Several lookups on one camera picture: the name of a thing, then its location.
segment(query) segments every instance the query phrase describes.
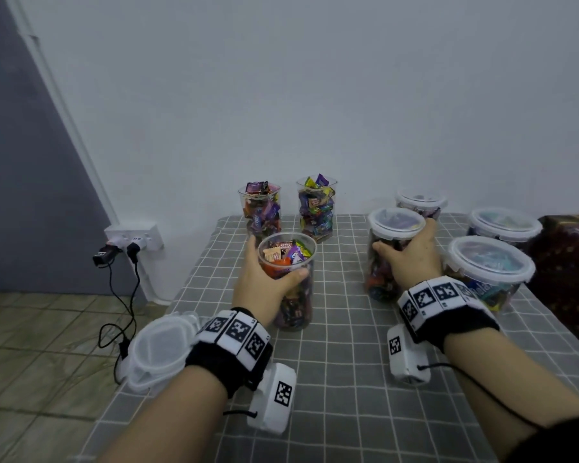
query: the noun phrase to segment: floor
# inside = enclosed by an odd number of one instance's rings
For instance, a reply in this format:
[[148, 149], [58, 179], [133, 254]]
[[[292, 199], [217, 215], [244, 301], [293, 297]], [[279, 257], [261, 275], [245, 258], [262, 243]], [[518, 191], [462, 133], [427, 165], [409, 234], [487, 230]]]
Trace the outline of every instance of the floor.
[[[136, 307], [138, 330], [166, 308]], [[128, 319], [113, 296], [0, 293], [0, 462], [79, 452], [116, 390], [117, 346], [99, 349], [99, 328]]]

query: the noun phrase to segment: power outlet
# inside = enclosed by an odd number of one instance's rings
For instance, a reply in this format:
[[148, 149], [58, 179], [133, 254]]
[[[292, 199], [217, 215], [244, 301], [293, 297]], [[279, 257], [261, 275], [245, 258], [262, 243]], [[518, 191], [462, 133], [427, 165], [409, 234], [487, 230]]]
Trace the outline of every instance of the power outlet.
[[130, 223], [109, 226], [105, 229], [107, 240], [122, 241], [116, 243], [121, 249], [126, 248], [134, 237], [146, 240], [146, 250], [156, 251], [163, 248], [163, 240], [156, 223]]

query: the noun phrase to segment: plastic container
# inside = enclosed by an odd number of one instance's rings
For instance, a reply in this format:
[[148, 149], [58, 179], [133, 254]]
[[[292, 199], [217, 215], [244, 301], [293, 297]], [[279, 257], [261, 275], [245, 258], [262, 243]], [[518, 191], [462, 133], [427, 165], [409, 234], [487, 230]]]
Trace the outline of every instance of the plastic container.
[[379, 302], [392, 302], [401, 294], [393, 278], [390, 264], [373, 250], [373, 243], [382, 241], [396, 250], [404, 249], [426, 222], [423, 216], [406, 208], [381, 208], [367, 216], [369, 247], [367, 249], [367, 275], [365, 289]]
[[445, 264], [446, 275], [463, 281], [494, 312], [507, 306], [536, 271], [532, 259], [518, 248], [481, 236], [453, 239]]
[[[279, 266], [266, 261], [263, 250], [270, 248], [275, 242], [300, 241], [300, 243], [310, 252], [310, 257], [305, 261], [289, 266]], [[309, 276], [285, 295], [281, 301], [281, 308], [275, 318], [275, 325], [285, 331], [298, 331], [306, 328], [313, 317], [313, 270], [315, 256], [317, 253], [317, 243], [309, 236], [298, 232], [280, 232], [266, 237], [257, 249], [259, 262], [263, 270], [271, 278], [279, 279], [289, 272], [299, 268], [308, 268]]]
[[[313, 188], [306, 185], [309, 179], [313, 182], [323, 182], [324, 185]], [[296, 184], [300, 201], [300, 228], [316, 242], [324, 241], [333, 231], [337, 181], [332, 177], [318, 174], [303, 177], [297, 180]]]
[[446, 197], [437, 192], [421, 193], [413, 189], [399, 190], [396, 200], [397, 207], [411, 209], [425, 218], [435, 220], [440, 217], [442, 209], [448, 206]]
[[281, 231], [281, 187], [268, 183], [269, 190], [264, 194], [248, 193], [247, 186], [238, 190], [243, 215], [247, 219], [246, 229], [259, 243], [264, 237]]
[[523, 251], [527, 251], [530, 240], [543, 230], [538, 219], [507, 208], [475, 209], [468, 219], [467, 235], [491, 237]]
[[196, 313], [172, 313], [146, 325], [129, 345], [126, 382], [144, 391], [185, 368], [191, 342], [200, 328]]

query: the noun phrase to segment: gray checkered tablecloth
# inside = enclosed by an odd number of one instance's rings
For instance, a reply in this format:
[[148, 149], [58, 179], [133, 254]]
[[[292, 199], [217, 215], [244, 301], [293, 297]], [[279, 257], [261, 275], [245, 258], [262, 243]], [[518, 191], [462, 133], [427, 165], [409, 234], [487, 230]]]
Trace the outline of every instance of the gray checkered tablecloth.
[[[296, 216], [283, 229], [299, 230]], [[440, 250], [465, 234], [464, 215], [440, 217]], [[318, 246], [312, 323], [298, 333], [271, 331], [273, 360], [298, 373], [293, 412], [281, 436], [255, 431], [243, 415], [220, 420], [204, 461], [430, 462], [495, 460], [450, 370], [433, 369], [430, 383], [412, 388], [388, 369], [386, 331], [400, 322], [395, 307], [363, 288], [368, 227], [364, 215], [335, 217], [333, 237]], [[209, 317], [228, 309], [246, 232], [239, 216], [218, 221], [185, 287], [168, 312]], [[499, 314], [503, 331], [537, 362], [579, 392], [579, 340], [522, 286]], [[445, 360], [435, 350], [430, 360]], [[228, 409], [247, 409], [242, 389]], [[121, 386], [94, 425], [76, 460], [92, 460], [152, 398]]]

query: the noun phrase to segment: electrical cord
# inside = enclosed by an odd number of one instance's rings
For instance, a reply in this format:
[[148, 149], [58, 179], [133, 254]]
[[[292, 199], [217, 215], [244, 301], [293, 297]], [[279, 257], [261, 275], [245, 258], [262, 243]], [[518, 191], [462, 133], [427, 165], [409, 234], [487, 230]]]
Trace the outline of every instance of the electrical cord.
[[526, 423], [528, 426], [531, 426], [535, 429], [538, 430], [542, 430], [545, 429], [544, 426], [541, 426], [540, 424], [531, 421], [529, 419], [527, 419], [526, 417], [521, 416], [521, 414], [517, 413], [517, 411], [515, 411], [514, 409], [511, 409], [510, 407], [508, 407], [507, 405], [505, 405], [502, 400], [500, 398], [498, 398], [497, 396], [495, 396], [493, 393], [491, 393], [489, 390], [487, 390], [484, 385], [482, 385], [478, 380], [476, 380], [474, 377], [472, 377], [469, 373], [467, 373], [466, 371], [464, 371], [462, 368], [459, 368], [457, 366], [455, 366], [454, 364], [449, 364], [448, 362], [435, 362], [434, 364], [429, 364], [428, 366], [417, 366], [416, 368], [418, 370], [425, 370], [426, 368], [435, 368], [435, 367], [448, 367], [451, 368], [453, 370], [455, 370], [456, 372], [462, 374], [465, 378], [467, 378], [468, 380], [470, 380], [474, 385], [476, 385], [479, 389], [481, 389], [482, 391], [485, 392], [485, 394], [491, 398], [492, 400], [495, 401], [495, 403], [497, 403], [498, 405], [500, 405], [503, 409], [505, 409], [506, 411], [508, 411], [510, 414], [512, 414], [513, 416], [515, 416], [518, 420]]
[[257, 417], [257, 411], [252, 412], [248, 411], [247, 409], [231, 409], [223, 413], [224, 416], [227, 416], [228, 414], [246, 414], [247, 416], [252, 417], [253, 419]]
[[[109, 262], [108, 264], [101, 266], [99, 268], [103, 269], [103, 268], [109, 268], [109, 290], [111, 291], [111, 293], [120, 301], [120, 303], [124, 306], [124, 308], [126, 309], [127, 313], [131, 316], [131, 320], [129, 321], [129, 323], [126, 325], [126, 327], [122, 328], [121, 326], [115, 324], [115, 323], [105, 323], [103, 326], [100, 327], [99, 329], [99, 339], [97, 341], [97, 346], [99, 347], [99, 349], [104, 349], [107, 348], [109, 345], [111, 345], [112, 343], [114, 343], [118, 337], [120, 335], [122, 335], [122, 341], [118, 344], [118, 347], [120, 348], [120, 354], [118, 355], [118, 357], [116, 358], [116, 362], [114, 363], [114, 381], [116, 382], [116, 384], [120, 385], [120, 381], [118, 380], [118, 378], [116, 377], [116, 370], [118, 368], [118, 362], [120, 361], [120, 359], [125, 359], [126, 356], [128, 355], [128, 347], [129, 344], [131, 343], [131, 341], [133, 340], [133, 338], [135, 337], [135, 334], [137, 333], [137, 320], [135, 319], [135, 313], [133, 311], [133, 299], [135, 297], [135, 293], [137, 292], [137, 289], [139, 288], [139, 284], [141, 282], [141, 279], [139, 277], [139, 272], [138, 272], [138, 259], [135, 257], [131, 258], [131, 260], [133, 261], [133, 264], [135, 265], [135, 275], [137, 276], [137, 284], [135, 284], [135, 288], [133, 289], [132, 293], [131, 293], [131, 298], [129, 300], [129, 305], [126, 305], [124, 303], [124, 301], [116, 294], [116, 292], [114, 291], [114, 286], [112, 285], [112, 275], [114, 274], [112, 271], [112, 265], [114, 264], [114, 260], [112, 260], [111, 262]], [[134, 329], [133, 329], [133, 334], [131, 335], [131, 338], [128, 337], [128, 335], [126, 334], [126, 331], [129, 329], [129, 327], [131, 326], [131, 324], [134, 323]], [[105, 327], [114, 327], [116, 328], [119, 333], [117, 333], [111, 340], [109, 340], [108, 342], [106, 342], [105, 344], [101, 344], [101, 340], [103, 337], [103, 329]]]

